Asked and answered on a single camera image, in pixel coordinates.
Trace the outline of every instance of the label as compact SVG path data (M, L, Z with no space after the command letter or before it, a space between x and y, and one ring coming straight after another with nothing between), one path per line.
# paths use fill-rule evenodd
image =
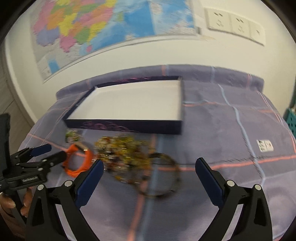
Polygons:
M33 183L35 182L36 180L39 180L39 177L37 176L34 176L34 177L29 177L29 178L26 178L26 179L22 179L22 183L24 184L29 184L29 183Z
M257 144L261 152L274 151L270 140L257 140Z

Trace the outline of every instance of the purple bedsheet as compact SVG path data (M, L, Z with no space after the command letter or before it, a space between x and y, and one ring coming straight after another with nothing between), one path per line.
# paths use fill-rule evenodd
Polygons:
M132 186L105 173L89 203L81 208L93 231L101 241L198 240L218 210L194 171L196 159L202 156L226 180L246 187L256 183L263 186L273 237L277 240L296 215L295 138L262 94L263 80L251 74L210 66L163 65L120 70L83 80L57 92L57 102L34 125L20 149L49 143L53 146L52 153L66 150L62 117L94 85L161 75L183 78L182 135L135 135L155 141L157 152L172 156L180 164L181 188L167 199L145 199ZM85 141L91 145L104 135L115 134L83 130ZM270 140L274 151L261 152L257 140ZM73 168L82 159L76 155ZM168 174L168 170L158 165L153 168L151 191ZM71 179L61 166L52 168L48 178L47 187ZM233 221L238 220L239 211ZM75 240L62 212L60 217L69 239ZM224 240L230 238L234 227L232 222Z

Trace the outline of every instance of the wall outlet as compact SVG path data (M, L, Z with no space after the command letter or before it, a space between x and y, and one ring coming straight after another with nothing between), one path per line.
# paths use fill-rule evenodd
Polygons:
M252 40L265 45L265 31L261 25L250 21L250 31Z
M231 32L229 13L206 8L207 27L211 30Z
M231 25L232 25L232 33L250 39L251 33L250 33L249 20L235 14L230 14L230 18L231 18Z

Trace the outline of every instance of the jewelry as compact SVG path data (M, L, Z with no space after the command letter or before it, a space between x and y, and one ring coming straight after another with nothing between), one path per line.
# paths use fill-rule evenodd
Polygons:
M162 153L152 153L148 142L137 141L131 135L104 136L95 143L97 158L105 163L105 168L118 181L132 184L138 192L146 197L161 198L177 191L181 182L180 169L175 160ZM154 191L150 194L148 189L142 190L141 184L150 179L152 161L158 158L159 165L169 165L173 181L168 188Z
M68 168L70 158L77 151L84 152L85 153L85 159L84 159L82 165L77 170L70 170ZM65 169L65 172L69 176L77 177L81 172L85 172L91 167L92 159L93 159L93 153L86 145L82 144L81 142L75 142L74 144L72 144L69 147L69 149L66 151L66 153L67 153L67 159L63 162L63 167Z
M65 136L66 143L74 143L81 141L81 136L78 134L77 130L68 129Z

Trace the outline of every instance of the teal basket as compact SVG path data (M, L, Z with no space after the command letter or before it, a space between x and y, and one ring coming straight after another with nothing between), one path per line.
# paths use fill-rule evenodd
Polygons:
M296 115L289 109L289 114L287 117L287 124L292 131L293 135L296 137Z

